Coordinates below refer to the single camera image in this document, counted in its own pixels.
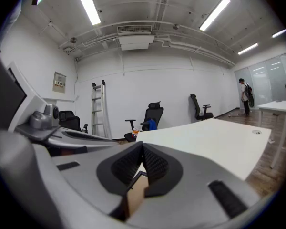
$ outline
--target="electrical box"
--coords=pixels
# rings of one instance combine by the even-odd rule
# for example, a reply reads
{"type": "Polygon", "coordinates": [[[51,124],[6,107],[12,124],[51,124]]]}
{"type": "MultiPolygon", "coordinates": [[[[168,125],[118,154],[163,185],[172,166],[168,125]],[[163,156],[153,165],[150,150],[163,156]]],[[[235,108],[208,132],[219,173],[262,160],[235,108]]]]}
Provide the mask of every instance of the electrical box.
{"type": "Polygon", "coordinates": [[[53,91],[64,94],[65,87],[66,87],[66,76],[58,72],[55,72],[53,80],[53,91]]]}

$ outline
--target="aluminum ladder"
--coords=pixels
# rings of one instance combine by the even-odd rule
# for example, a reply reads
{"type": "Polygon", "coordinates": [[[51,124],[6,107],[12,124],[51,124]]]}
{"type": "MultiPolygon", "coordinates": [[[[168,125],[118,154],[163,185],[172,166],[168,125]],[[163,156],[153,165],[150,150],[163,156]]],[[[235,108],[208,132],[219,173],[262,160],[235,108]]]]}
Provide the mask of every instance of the aluminum ladder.
{"type": "Polygon", "coordinates": [[[106,103],[105,103],[105,97],[106,97],[106,85],[105,81],[102,80],[101,85],[96,85],[95,83],[92,83],[92,93],[91,93],[91,110],[92,110],[92,115],[91,115],[91,133],[92,135],[97,135],[96,133],[96,126],[97,125],[103,125],[104,128],[104,134],[106,138],[109,137],[108,129],[107,129],[107,124],[108,124],[108,116],[107,116],[107,110],[106,110],[106,103]],[[97,97],[96,91],[100,89],[101,90],[101,96],[97,97]],[[101,101],[101,109],[96,109],[97,108],[97,103],[96,101],[100,100],[101,101]],[[97,123],[97,116],[96,113],[101,112],[102,117],[103,117],[103,123],[97,123]]]}

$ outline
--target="white ceiling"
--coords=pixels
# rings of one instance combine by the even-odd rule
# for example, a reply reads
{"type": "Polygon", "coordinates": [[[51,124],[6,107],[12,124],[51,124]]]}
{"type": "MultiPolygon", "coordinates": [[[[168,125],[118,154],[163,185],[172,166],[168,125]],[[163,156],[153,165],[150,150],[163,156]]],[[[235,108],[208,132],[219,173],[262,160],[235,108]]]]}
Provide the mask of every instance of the white ceiling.
{"type": "MultiPolygon", "coordinates": [[[[190,39],[174,37],[174,40],[203,46],[233,62],[240,60],[237,52],[256,42],[268,43],[273,33],[284,28],[263,0],[230,0],[230,4],[205,31],[207,35],[216,38],[216,41],[200,33],[199,27],[207,17],[207,15],[203,15],[209,14],[219,1],[94,0],[101,18],[101,23],[95,25],[95,27],[91,25],[80,0],[43,0],[38,6],[31,6],[31,0],[24,0],[21,12],[40,30],[46,27],[48,24],[47,19],[49,19],[68,39],[71,37],[78,39],[77,44],[67,43],[62,48],[67,46],[72,48],[81,42],[85,43],[91,38],[117,32],[117,25],[113,25],[85,33],[100,26],[123,21],[153,20],[178,23],[197,31],[182,27],[173,30],[171,25],[151,22],[135,24],[153,24],[154,30],[157,30],[154,33],[164,31],[169,34],[178,33],[179,36],[190,37],[190,39]]],[[[47,28],[44,33],[52,38],[57,45],[61,45],[66,41],[53,28],[47,28]]],[[[116,47],[115,42],[98,44],[88,49],[79,47],[72,53],[75,57],[78,57],[112,47],[116,47]]]]}

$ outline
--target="brown wood flooring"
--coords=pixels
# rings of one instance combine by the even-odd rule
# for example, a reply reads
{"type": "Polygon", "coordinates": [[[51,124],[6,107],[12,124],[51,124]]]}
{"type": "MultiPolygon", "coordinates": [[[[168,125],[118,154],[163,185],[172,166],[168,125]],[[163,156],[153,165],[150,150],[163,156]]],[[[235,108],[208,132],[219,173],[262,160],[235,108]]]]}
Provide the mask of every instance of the brown wood flooring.
{"type": "MultiPolygon", "coordinates": [[[[232,114],[225,114],[219,119],[245,125],[258,126],[258,112],[258,110],[252,110],[250,117],[245,117],[242,115],[243,110],[233,110],[232,114]]],[[[246,179],[246,182],[248,182],[262,197],[278,191],[286,177],[286,149],[282,149],[275,167],[273,169],[270,168],[270,164],[274,158],[277,146],[281,138],[283,122],[283,116],[279,116],[276,124],[276,129],[273,130],[275,124],[275,116],[273,116],[271,113],[263,113],[262,127],[272,129],[272,132],[274,132],[275,142],[273,144],[267,143],[261,158],[257,162],[251,174],[246,179]]]]}

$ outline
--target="white desk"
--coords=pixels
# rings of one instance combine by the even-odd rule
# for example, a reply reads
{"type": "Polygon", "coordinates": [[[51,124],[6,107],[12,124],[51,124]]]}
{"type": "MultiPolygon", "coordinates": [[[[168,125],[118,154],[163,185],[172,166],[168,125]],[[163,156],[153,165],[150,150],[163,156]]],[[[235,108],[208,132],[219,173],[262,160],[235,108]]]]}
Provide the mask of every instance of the white desk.
{"type": "Polygon", "coordinates": [[[259,112],[259,119],[258,119],[258,126],[262,126],[262,118],[263,118],[263,112],[270,112],[277,115],[283,115],[284,116],[284,124],[283,124],[283,130],[282,130],[282,136],[280,143],[277,147],[276,155],[270,165],[271,168],[273,168],[276,165],[276,161],[280,155],[280,152],[282,150],[285,138],[286,138],[286,101],[281,102],[270,102],[267,104],[262,104],[257,106],[260,110],[259,112]]]}
{"type": "Polygon", "coordinates": [[[209,158],[245,180],[261,157],[270,133],[269,129],[208,119],[188,125],[140,132],[137,141],[209,158]],[[254,130],[261,131],[261,134],[254,134],[254,130]]]}

